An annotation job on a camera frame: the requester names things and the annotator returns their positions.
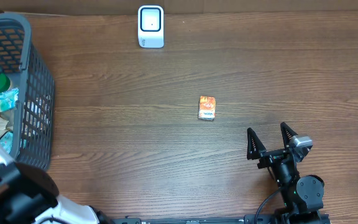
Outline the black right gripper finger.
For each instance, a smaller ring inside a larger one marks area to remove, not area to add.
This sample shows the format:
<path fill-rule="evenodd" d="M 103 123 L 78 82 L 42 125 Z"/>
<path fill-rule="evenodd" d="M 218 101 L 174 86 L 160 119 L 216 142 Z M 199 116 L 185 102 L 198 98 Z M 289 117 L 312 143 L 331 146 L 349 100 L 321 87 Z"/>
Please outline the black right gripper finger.
<path fill-rule="evenodd" d="M 247 129 L 247 159 L 260 159 L 266 152 L 265 146 L 262 144 L 255 131 L 252 128 Z"/>
<path fill-rule="evenodd" d="M 284 146 L 293 147 L 295 145 L 294 138 L 296 138 L 298 134 L 294 130 L 292 130 L 292 128 L 289 127 L 289 125 L 287 125 L 287 123 L 285 122 L 280 123 L 280 129 Z"/>

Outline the small teal tissue pack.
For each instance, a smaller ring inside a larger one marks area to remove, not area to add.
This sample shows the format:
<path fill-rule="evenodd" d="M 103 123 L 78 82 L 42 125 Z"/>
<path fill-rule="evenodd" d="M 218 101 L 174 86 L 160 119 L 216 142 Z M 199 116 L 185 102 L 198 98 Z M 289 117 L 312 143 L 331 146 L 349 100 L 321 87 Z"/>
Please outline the small teal tissue pack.
<path fill-rule="evenodd" d="M 13 88 L 0 93 L 0 112 L 12 110 L 16 107 L 16 101 L 19 99 L 19 89 Z"/>

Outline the orange tissue pack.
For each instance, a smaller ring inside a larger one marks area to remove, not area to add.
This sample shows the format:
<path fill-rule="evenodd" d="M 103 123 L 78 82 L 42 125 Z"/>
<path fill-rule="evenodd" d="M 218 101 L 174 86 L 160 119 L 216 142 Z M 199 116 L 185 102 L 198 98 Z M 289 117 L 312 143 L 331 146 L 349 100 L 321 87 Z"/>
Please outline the orange tissue pack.
<path fill-rule="evenodd" d="M 216 99 L 213 96 L 200 96 L 198 118 L 212 121 L 216 117 Z"/>

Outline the large teal wipes pack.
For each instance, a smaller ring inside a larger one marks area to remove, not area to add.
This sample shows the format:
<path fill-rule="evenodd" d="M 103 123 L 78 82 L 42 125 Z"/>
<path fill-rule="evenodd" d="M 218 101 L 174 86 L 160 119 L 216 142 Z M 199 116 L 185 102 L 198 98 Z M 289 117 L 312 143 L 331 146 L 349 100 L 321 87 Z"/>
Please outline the large teal wipes pack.
<path fill-rule="evenodd" d="M 6 131 L 0 137 L 0 145 L 8 154 L 11 154 L 13 150 L 13 137 L 14 133 L 12 131 Z"/>

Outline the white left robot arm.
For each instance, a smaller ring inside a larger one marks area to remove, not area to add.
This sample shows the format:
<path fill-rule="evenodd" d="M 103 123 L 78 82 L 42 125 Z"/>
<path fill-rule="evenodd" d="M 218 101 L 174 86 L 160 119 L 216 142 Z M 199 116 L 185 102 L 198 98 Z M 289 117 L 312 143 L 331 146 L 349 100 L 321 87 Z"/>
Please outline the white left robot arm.
<path fill-rule="evenodd" d="M 54 83 L 35 74 L 20 75 L 14 100 L 12 148 L 0 143 L 0 223 L 111 223 L 102 211 L 62 196 L 46 173 L 52 145 Z"/>

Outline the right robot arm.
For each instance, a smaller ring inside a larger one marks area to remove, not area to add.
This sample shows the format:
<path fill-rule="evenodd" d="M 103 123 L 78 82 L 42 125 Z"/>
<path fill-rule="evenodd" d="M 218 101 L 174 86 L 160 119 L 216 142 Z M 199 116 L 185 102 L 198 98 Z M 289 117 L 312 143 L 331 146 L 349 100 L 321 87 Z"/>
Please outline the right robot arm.
<path fill-rule="evenodd" d="M 283 148 L 268 151 L 252 128 L 247 129 L 247 159 L 258 160 L 259 169 L 267 169 L 278 189 L 258 207 L 253 223 L 329 223 L 327 215 L 320 215 L 323 208 L 324 181 L 317 175 L 301 176 L 299 164 L 311 151 L 313 141 L 309 136 L 297 134 L 286 123 L 280 124 Z M 266 203 L 276 195 L 282 196 L 284 207 L 263 218 L 260 213 Z"/>

